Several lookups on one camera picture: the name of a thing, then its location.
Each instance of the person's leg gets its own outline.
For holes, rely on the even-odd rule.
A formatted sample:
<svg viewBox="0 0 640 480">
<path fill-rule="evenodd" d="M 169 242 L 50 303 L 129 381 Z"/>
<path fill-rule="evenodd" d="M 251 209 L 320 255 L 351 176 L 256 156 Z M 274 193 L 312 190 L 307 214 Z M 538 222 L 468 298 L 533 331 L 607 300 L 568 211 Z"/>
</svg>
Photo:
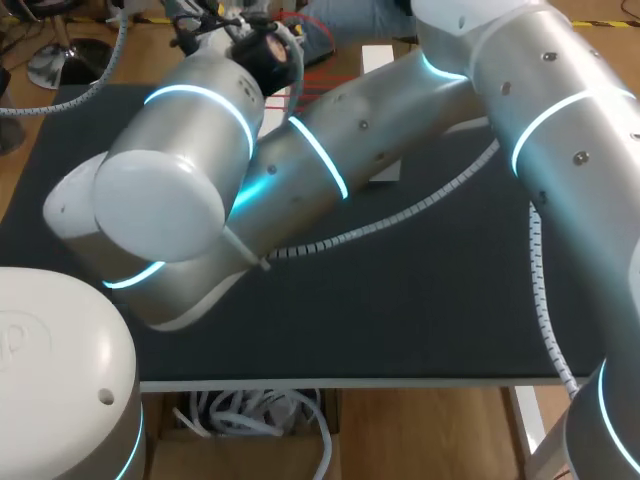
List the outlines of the person's leg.
<svg viewBox="0 0 640 480">
<path fill-rule="evenodd" d="M 312 0 L 300 13 L 324 23 L 336 46 L 371 38 L 411 37 L 415 19 L 396 5 L 395 0 Z M 307 36 L 304 50 L 309 63 L 331 51 L 326 34 L 311 22 L 301 20 Z"/>
</svg>

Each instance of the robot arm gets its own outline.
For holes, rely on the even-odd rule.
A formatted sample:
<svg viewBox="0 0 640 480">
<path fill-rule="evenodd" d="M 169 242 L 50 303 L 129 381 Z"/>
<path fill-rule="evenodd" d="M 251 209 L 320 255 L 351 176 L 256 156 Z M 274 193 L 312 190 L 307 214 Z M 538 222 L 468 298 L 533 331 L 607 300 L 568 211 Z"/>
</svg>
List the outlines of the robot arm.
<svg viewBox="0 0 640 480">
<path fill-rule="evenodd" d="M 414 0 L 413 12 L 423 52 L 330 92 L 257 143 L 265 92 L 216 37 L 106 156 L 63 180 L 45 218 L 140 318 L 175 330 L 397 153 L 486 109 L 601 309 L 606 375 L 569 412 L 572 467 L 581 479 L 638 478 L 635 97 L 543 1 Z"/>
</svg>

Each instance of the yellow black tape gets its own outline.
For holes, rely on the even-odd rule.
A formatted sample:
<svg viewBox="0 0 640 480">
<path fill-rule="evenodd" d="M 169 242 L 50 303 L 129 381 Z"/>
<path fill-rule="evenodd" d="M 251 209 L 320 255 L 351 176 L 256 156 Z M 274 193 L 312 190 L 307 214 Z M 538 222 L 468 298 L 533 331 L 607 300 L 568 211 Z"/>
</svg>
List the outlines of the yellow black tape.
<svg viewBox="0 0 640 480">
<path fill-rule="evenodd" d="M 636 22 L 635 20 L 624 20 L 624 21 L 614 21 L 614 20 L 583 20 L 571 22 L 574 27 L 609 27 L 609 28 L 640 28 L 640 22 Z"/>
</svg>

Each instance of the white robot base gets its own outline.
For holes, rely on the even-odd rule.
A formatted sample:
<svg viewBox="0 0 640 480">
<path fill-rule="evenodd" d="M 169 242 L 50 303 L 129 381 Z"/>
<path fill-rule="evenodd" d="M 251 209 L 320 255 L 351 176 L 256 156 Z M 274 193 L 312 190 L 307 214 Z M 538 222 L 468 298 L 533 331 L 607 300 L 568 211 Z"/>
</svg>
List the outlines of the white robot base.
<svg viewBox="0 0 640 480">
<path fill-rule="evenodd" d="M 133 340 L 99 292 L 0 268 L 0 479 L 140 480 Z"/>
</svg>

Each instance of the table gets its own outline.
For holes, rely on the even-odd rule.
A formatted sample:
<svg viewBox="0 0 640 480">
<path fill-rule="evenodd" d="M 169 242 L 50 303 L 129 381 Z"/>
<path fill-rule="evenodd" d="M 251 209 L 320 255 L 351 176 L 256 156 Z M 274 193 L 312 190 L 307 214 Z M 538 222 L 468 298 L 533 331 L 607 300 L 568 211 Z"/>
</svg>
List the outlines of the table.
<svg viewBox="0 0 640 480">
<path fill-rule="evenodd" d="M 60 99 L 82 88 L 66 87 Z M 65 173 L 109 147 L 149 89 L 109 86 L 89 104 L 45 119 L 0 224 L 0 265 L 70 274 L 110 295 L 48 231 L 41 208 Z M 100 119 L 100 128 L 88 118 Z M 443 137 L 405 158 L 399 185 L 369 187 L 292 243 L 412 205 L 491 140 L 487 130 Z M 143 389 L 547 383 L 555 371 L 535 320 L 527 208 L 526 193 L 498 155 L 417 218 L 322 254 L 274 261 L 270 272 L 250 272 L 191 328 L 153 332 L 123 306 Z M 550 230 L 545 253 L 558 340 L 575 373 L 587 376 L 602 359 L 589 326 L 593 309 Z"/>
</svg>

